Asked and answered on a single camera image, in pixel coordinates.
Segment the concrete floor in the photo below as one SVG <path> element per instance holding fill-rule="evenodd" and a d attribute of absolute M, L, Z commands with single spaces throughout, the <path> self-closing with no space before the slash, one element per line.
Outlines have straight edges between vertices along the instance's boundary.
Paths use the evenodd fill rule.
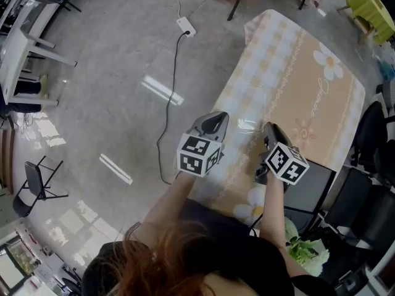
<path fill-rule="evenodd" d="M 63 160 L 52 191 L 66 199 L 38 202 L 27 218 L 33 231 L 80 271 L 101 245 L 120 239 L 141 221 L 166 190 L 160 180 L 156 140 L 164 127 L 166 100 L 143 86 L 172 86 L 177 0 L 71 0 L 83 12 L 60 10 L 44 38 L 55 50 L 78 61 L 75 68 L 36 60 L 33 70 L 49 74 L 50 97 L 59 106 L 30 115 L 15 142 L 14 181 L 24 179 L 24 161 L 47 155 Z M 197 29 L 180 43 L 176 93 L 168 133 L 162 140 L 164 175 L 173 174 L 179 138 L 197 117 L 209 112 L 244 49 L 244 24 L 276 9 L 312 33 L 344 62 L 366 87 L 367 99 L 381 76 L 378 46 L 359 46 L 359 29 L 337 7 L 345 0 L 323 0 L 298 10 L 298 0 L 241 0 L 227 22 L 234 0 L 180 0 L 181 16 Z M 128 173 L 128 185 L 99 161 L 105 154 Z M 24 200 L 31 201 L 26 193 Z"/>

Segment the red hair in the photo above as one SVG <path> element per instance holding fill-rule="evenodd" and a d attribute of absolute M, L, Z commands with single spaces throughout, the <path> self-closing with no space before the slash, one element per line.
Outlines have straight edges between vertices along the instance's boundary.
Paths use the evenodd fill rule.
<path fill-rule="evenodd" d="M 118 296 L 203 296 L 203 289 L 213 290 L 203 283 L 205 274 L 188 274 L 183 263 L 183 249 L 201 238 L 203 226 L 177 223 L 163 232 L 152 250 L 132 239 L 129 229 L 122 242 L 121 253 L 111 264 L 118 284 Z"/>

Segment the floral tablecloth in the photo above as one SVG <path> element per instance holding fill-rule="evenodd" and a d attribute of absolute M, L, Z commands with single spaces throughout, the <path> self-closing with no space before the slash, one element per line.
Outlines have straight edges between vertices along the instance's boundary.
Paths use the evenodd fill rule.
<path fill-rule="evenodd" d="M 230 115 L 225 156 L 191 197 L 251 224 L 263 211 L 265 186 L 254 183 L 254 172 L 266 122 L 277 123 L 306 158 L 339 171 L 365 89 L 325 45 L 277 11 L 266 10 L 245 30 L 247 46 L 214 106 Z"/>

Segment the desk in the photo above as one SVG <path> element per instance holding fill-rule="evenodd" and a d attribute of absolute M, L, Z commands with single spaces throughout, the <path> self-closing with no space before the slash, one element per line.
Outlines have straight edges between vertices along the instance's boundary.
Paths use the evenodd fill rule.
<path fill-rule="evenodd" d="M 2 95 L 6 104 L 8 103 L 27 103 L 27 104 L 46 104 L 57 105 L 57 100 L 47 100 L 35 97 L 15 96 L 15 87 L 22 71 L 23 65 L 26 61 L 29 52 L 58 60 L 70 66 L 76 66 L 77 62 L 66 59 L 54 52 L 34 46 L 34 42 L 39 42 L 45 46 L 54 48 L 55 45 L 43 39 L 34 38 L 17 30 L 11 39 L 8 50 L 4 56 L 0 67 L 0 85 Z"/>
<path fill-rule="evenodd" d="M 368 21 L 372 28 L 361 38 L 362 44 L 365 38 L 373 33 L 374 30 L 377 34 L 373 37 L 374 42 L 381 45 L 387 41 L 395 33 L 395 24 L 389 12 L 380 0 L 346 0 L 347 6 L 340 8 L 352 9 L 352 14 L 355 17 L 362 17 Z"/>
<path fill-rule="evenodd" d="M 354 138 L 365 89 L 322 43 L 274 10 L 245 26 L 247 46 L 214 106 L 230 121 L 225 156 L 191 197 L 250 224 L 263 211 L 255 184 L 262 130 L 277 123 L 309 160 L 338 172 Z"/>
<path fill-rule="evenodd" d="M 57 3 L 43 5 L 40 2 L 28 1 L 19 12 L 15 23 L 2 45 L 0 58 L 4 58 L 10 41 L 17 30 L 22 30 L 31 36 L 39 38 L 58 7 L 59 5 Z"/>

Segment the power strip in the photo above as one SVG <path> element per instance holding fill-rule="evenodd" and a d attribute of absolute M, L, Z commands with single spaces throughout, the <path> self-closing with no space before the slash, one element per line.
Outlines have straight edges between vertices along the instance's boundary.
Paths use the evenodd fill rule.
<path fill-rule="evenodd" d="M 189 31 L 189 34 L 186 35 L 186 37 L 192 37 L 196 35 L 196 30 L 193 28 L 192 24 L 188 21 L 186 17 L 179 18 L 177 20 L 177 24 L 184 33 L 186 31 Z"/>

